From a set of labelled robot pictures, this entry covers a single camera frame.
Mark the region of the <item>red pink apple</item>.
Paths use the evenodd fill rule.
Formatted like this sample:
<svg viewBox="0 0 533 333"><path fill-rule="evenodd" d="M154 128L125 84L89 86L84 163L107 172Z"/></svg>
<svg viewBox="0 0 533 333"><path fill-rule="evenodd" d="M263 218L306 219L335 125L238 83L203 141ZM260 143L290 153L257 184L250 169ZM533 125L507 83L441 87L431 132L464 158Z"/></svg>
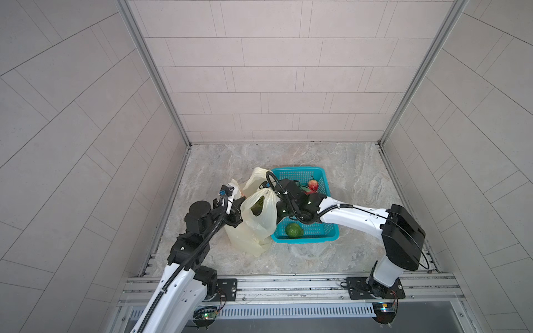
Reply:
<svg viewBox="0 0 533 333"><path fill-rule="evenodd" d="M308 188L308 191L307 191L308 194L318 193L319 192L319 183L318 183L318 181L315 180L315 179L309 180L307 188Z"/></svg>

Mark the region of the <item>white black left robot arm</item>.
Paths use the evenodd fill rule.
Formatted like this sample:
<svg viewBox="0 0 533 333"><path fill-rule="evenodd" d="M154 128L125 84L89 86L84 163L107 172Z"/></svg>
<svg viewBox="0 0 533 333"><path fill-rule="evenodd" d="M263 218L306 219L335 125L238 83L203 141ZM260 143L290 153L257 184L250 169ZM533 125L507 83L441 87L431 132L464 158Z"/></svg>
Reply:
<svg viewBox="0 0 533 333"><path fill-rule="evenodd" d="M242 222L243 198L226 195L213 203L197 201L185 215L186 232L170 250L167 266L132 332L182 332L205 300L217 294L217 271L202 265L210 240L228 225Z"/></svg>

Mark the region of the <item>bright green custard apple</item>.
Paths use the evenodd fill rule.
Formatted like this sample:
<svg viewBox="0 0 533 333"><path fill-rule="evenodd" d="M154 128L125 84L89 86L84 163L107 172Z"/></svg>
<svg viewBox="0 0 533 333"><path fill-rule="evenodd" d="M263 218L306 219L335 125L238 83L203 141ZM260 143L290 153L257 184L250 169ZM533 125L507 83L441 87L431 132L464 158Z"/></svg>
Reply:
<svg viewBox="0 0 533 333"><path fill-rule="evenodd" d="M263 211L265 197L261 196L251 207L251 212L254 216L260 216Z"/></svg>

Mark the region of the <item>green lime fruit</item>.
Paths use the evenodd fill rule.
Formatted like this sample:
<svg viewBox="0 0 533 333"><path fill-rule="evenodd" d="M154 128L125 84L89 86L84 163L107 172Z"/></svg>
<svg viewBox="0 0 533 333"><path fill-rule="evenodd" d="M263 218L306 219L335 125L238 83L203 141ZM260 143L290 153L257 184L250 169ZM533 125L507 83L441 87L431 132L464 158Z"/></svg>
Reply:
<svg viewBox="0 0 533 333"><path fill-rule="evenodd" d="M304 229L298 223L290 223L285 227L286 235L291 239L297 239L304 236Z"/></svg>

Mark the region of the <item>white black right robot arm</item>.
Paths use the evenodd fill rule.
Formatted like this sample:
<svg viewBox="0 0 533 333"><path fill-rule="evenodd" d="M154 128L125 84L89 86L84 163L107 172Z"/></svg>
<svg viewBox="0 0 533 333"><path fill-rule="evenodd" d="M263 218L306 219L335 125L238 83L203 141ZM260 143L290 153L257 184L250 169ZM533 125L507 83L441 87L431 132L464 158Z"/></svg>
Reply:
<svg viewBox="0 0 533 333"><path fill-rule="evenodd" d="M426 233L402 205L389 209L363 208L343 203L324 194L304 191L295 180L268 179L269 187L278 195L278 221L292 218L305 225L329 223L370 234L383 243L385 254L377 261L369 277L358 287L347 286L372 298L399 299L399 277L405 271L417 271Z"/></svg>

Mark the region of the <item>yellow printed plastic bag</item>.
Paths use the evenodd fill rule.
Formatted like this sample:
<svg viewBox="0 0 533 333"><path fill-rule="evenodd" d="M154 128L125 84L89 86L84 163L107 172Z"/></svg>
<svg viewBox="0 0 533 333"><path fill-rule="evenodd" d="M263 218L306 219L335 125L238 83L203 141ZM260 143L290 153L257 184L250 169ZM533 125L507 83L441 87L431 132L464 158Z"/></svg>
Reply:
<svg viewBox="0 0 533 333"><path fill-rule="evenodd" d="M267 172L267 169L256 167L242 187L236 180L230 182L238 186L239 198L246 199L241 206L243 222L236 228L230 226L224 228L235 248L256 257L270 249L271 236L277 228L276 204L280 199L271 188L267 187ZM254 216L251 207L261 196L265 197L262 214Z"/></svg>

